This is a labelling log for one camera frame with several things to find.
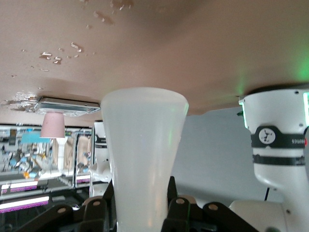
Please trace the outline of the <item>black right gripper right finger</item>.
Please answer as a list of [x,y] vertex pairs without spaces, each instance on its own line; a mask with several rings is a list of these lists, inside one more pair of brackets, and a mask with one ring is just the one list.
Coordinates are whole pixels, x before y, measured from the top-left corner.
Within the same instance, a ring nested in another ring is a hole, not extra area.
[[173,176],[168,185],[168,215],[161,232],[259,232],[256,228],[219,202],[200,208],[180,197]]

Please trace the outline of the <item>silver digital kitchen scale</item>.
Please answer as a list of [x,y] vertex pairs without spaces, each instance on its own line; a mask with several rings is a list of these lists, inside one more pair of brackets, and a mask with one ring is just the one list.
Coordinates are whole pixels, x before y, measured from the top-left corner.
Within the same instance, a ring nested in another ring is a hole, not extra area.
[[61,113],[65,116],[80,117],[99,112],[101,107],[98,103],[88,101],[76,101],[52,97],[40,97],[34,106],[37,114],[45,115],[50,112]]

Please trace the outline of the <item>cluttered storage shelf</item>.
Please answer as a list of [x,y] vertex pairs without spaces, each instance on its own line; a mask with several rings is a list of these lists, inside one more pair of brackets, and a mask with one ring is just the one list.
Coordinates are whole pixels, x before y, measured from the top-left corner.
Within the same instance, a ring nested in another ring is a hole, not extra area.
[[66,204],[88,197],[92,129],[66,127],[64,138],[42,138],[37,126],[0,126],[0,214]]

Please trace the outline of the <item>translucent squeeze bottle orange cap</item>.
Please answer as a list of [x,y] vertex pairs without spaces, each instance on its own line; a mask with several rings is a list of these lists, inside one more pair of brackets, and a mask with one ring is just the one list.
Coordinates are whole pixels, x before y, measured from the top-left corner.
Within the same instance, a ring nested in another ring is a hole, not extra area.
[[117,232],[160,232],[189,104],[180,93],[134,87],[101,101]]

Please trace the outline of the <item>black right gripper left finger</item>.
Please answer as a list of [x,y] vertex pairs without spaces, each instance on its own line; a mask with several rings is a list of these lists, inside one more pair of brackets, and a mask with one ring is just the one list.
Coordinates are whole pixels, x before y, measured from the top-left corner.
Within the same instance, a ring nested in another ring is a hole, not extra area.
[[65,204],[56,205],[14,232],[117,232],[112,182],[102,196],[87,200],[78,210]]

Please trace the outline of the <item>brown table cover mat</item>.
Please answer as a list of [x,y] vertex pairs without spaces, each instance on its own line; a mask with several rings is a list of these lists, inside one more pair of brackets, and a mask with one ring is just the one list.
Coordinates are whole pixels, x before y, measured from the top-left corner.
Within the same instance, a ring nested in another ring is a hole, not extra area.
[[23,95],[160,87],[200,115],[308,82],[309,0],[0,0],[0,123],[42,122]]

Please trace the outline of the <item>pink plastic cup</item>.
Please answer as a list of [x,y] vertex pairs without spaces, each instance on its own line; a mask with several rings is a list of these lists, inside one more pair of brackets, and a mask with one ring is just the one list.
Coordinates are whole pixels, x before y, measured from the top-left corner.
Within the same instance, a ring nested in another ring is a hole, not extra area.
[[48,112],[45,114],[41,129],[41,138],[64,138],[65,121],[64,115],[57,112]]

